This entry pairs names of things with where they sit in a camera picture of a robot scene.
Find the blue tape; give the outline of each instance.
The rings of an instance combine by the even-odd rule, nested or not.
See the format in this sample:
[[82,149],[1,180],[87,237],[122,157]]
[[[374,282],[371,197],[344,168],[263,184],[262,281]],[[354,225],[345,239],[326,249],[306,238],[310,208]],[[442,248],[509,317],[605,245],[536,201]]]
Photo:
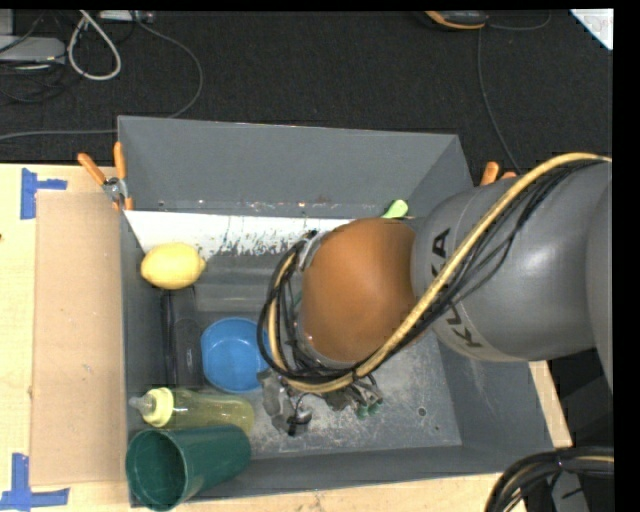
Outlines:
[[29,457],[14,453],[11,463],[11,490],[2,492],[0,510],[29,512],[32,507],[56,507],[67,504],[69,488],[51,492],[31,492]]
[[48,179],[38,181],[38,175],[27,168],[22,169],[22,189],[20,218],[33,219],[36,216],[36,192],[39,189],[66,190],[65,180]]

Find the wooden table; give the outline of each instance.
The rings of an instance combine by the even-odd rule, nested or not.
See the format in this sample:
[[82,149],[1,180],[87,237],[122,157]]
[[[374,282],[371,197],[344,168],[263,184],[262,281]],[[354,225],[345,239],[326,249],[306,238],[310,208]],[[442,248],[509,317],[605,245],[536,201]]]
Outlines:
[[[34,285],[37,217],[20,220],[21,170],[28,167],[40,179],[63,176],[70,189],[104,195],[79,166],[0,164],[0,491],[11,485],[11,454],[29,454],[31,425],[30,389],[33,362]],[[110,168],[103,169],[115,175]],[[70,190],[60,192],[73,193]],[[103,201],[105,214],[109,204]],[[77,215],[69,209],[68,215]],[[532,363],[532,374],[557,447],[571,445],[564,416],[546,363]],[[418,482],[313,491],[259,498],[231,499],[181,505],[177,510],[303,512],[482,511],[498,474],[432,479]],[[130,510],[125,481],[73,483],[65,507],[50,510]],[[34,487],[34,491],[59,489],[60,485]],[[523,511],[520,505],[516,510]]]

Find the yellow cable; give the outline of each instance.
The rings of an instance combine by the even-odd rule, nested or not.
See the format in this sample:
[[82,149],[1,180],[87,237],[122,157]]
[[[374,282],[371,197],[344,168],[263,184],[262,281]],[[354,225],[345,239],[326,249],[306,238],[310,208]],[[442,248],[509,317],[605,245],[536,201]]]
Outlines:
[[[438,275],[431,282],[424,295],[420,298],[418,303],[409,312],[402,324],[396,329],[389,339],[376,350],[367,360],[365,360],[360,366],[356,368],[355,374],[358,378],[362,378],[374,371],[380,364],[384,362],[389,353],[402,341],[405,335],[411,330],[414,324],[420,319],[424,312],[431,306],[434,299],[437,297],[440,290],[445,286],[449,278],[455,272],[456,268],[463,262],[469,251],[473,248],[482,234],[491,226],[496,218],[509,206],[509,204],[522,193],[529,185],[534,183],[543,174],[559,167],[561,165],[577,162],[581,160],[600,160],[604,162],[612,162],[612,159],[606,156],[596,155],[592,153],[567,153],[559,155],[547,160],[540,164],[538,167],[532,169],[522,178],[517,180],[483,215],[483,217],[477,222],[475,227],[467,234],[464,240],[456,248],[451,258],[444,264]],[[283,265],[282,270],[276,278],[275,286],[280,284],[282,276],[286,272],[286,269],[293,261],[294,255],[291,255],[287,262]],[[283,364],[283,358],[280,353],[280,347],[276,343],[276,307],[275,299],[271,301],[269,305],[269,317],[268,317],[268,334],[269,345],[273,354],[274,361],[283,370],[285,369]],[[349,386],[354,382],[353,373],[348,373],[334,379],[330,382],[322,384],[310,384],[307,382],[287,379],[287,382],[299,391],[306,393],[329,393]]]

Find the white cable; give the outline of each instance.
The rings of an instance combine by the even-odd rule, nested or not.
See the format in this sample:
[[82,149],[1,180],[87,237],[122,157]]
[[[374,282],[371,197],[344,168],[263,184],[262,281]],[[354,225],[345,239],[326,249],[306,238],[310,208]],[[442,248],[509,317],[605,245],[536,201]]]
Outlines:
[[[102,30],[102,27],[100,27],[100,25],[98,25],[98,23],[89,15],[89,13],[87,11],[82,10],[82,9],[79,9],[79,10],[82,13],[82,19],[78,22],[78,25],[76,25],[76,28],[73,31],[73,34],[71,35],[71,39],[69,41],[69,46],[67,46],[67,54],[69,56],[69,64],[71,64],[71,67],[75,71],[77,71],[78,74],[80,74],[83,77],[88,78],[90,80],[111,80],[112,78],[115,78],[120,73],[120,69],[122,67],[122,61],[120,59],[120,54],[118,53],[118,49],[113,44],[113,41],[111,41],[111,39],[109,39],[109,36],[105,33],[105,31]],[[113,56],[116,58],[116,67],[108,75],[91,75],[91,74],[87,73],[86,71],[81,69],[78,66],[78,64],[76,64],[75,58],[73,57],[73,49],[76,46],[76,42],[78,40],[78,35],[80,34],[80,32],[82,30],[84,30],[89,25],[92,25],[93,28],[96,29],[96,32],[98,32],[98,34],[100,34],[102,39],[105,40],[105,42],[107,43],[107,45],[109,46],[109,48],[113,52]]]

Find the black carpet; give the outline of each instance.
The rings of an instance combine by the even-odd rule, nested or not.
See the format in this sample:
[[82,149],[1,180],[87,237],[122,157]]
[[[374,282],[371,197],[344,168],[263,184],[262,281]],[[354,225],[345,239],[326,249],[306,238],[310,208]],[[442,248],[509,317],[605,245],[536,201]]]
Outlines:
[[[202,68],[183,119],[453,133],[476,184],[489,160],[526,172],[559,153],[610,155],[613,52],[568,10],[486,12],[481,31],[443,30],[421,11],[157,11],[149,27]],[[15,14],[22,35],[41,11]],[[33,35],[66,43],[79,20],[48,10]],[[84,151],[112,165],[115,133],[10,135],[115,130],[119,115],[168,117],[190,103],[198,67],[185,49],[135,24],[101,25],[122,57],[113,80],[0,67],[0,162],[75,163]],[[90,73],[113,69],[93,29],[75,55]],[[593,353],[552,368],[561,398],[601,373]]]

